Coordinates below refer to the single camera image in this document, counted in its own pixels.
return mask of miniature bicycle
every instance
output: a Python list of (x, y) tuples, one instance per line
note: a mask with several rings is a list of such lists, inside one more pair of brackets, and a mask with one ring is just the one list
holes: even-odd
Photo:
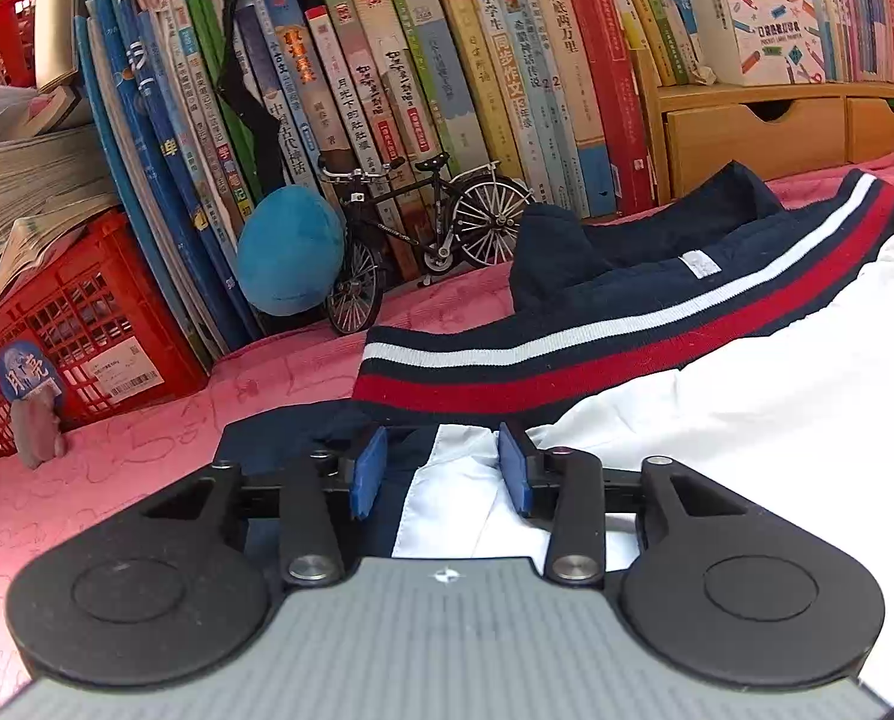
[[(423, 252), (428, 272), (423, 283), (431, 283), (431, 274), (445, 274), (454, 266), (454, 250), (475, 268), (507, 262), (513, 257), (517, 244), (520, 218), (527, 204), (532, 203), (532, 191), (497, 172), (497, 162), (475, 167), (450, 179), (440, 172), (450, 159), (442, 151), (431, 159), (415, 163), (420, 172), (430, 175), (409, 186), (399, 187), (376, 196), (367, 194), (367, 187), (388, 178), (392, 170), (404, 164), (403, 157), (383, 165), (383, 172), (371, 173), (357, 169), (351, 172), (330, 172), (323, 158), (318, 167), (325, 181), (338, 184), (340, 207), (347, 220), (343, 264), (324, 309), (330, 324), (340, 335), (358, 333), (377, 319), (386, 287), (385, 271), (380, 248), (372, 242), (378, 233), (396, 238)], [(377, 203), (432, 187), (434, 193), (434, 240), (423, 244), (399, 230), (383, 224), (365, 213)]]

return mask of red crate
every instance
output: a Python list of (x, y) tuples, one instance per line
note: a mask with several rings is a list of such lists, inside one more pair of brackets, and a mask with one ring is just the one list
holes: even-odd
[[(113, 357), (137, 354), (136, 344), (118, 347), (131, 338), (163, 381), (118, 402), (85, 365), (104, 352)], [(57, 401), (63, 430), (172, 400), (207, 383), (120, 211), (95, 218), (69, 250), (1, 300), (0, 350), (17, 341), (39, 347), (56, 368), (63, 391)], [(104, 360), (113, 359), (111, 355)], [(0, 457), (15, 451), (10, 404), (0, 387)]]

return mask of bicycle wheel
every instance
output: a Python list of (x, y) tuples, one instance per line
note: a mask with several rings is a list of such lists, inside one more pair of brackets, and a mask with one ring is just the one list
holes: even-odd
[(512, 260), (530, 194), (503, 175), (474, 176), (461, 191), (452, 221), (463, 258), (475, 268)]
[(340, 275), (324, 300), (331, 327), (341, 336), (367, 330), (377, 320), (383, 301), (383, 263), (380, 252), (364, 241), (348, 242)]

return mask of metal screw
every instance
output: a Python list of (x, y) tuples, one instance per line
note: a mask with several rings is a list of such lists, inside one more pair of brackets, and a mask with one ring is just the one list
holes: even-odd
[(554, 574), (566, 581), (585, 581), (596, 576), (597, 560), (587, 555), (564, 555), (558, 557), (552, 566)]
[(324, 581), (337, 576), (338, 570), (326, 555), (302, 555), (290, 562), (287, 573), (302, 581)]

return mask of barcode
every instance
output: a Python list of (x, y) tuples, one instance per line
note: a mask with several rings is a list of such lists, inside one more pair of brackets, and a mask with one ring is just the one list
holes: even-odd
[(116, 396), (123, 394), (124, 392), (129, 392), (137, 386), (141, 386), (141, 384), (143, 384), (144, 382), (151, 381), (151, 379), (153, 378), (156, 378), (155, 373), (145, 373), (142, 376), (137, 376), (136, 378), (131, 379), (125, 384), (121, 384), (120, 386), (113, 386), (110, 389), (110, 394)]

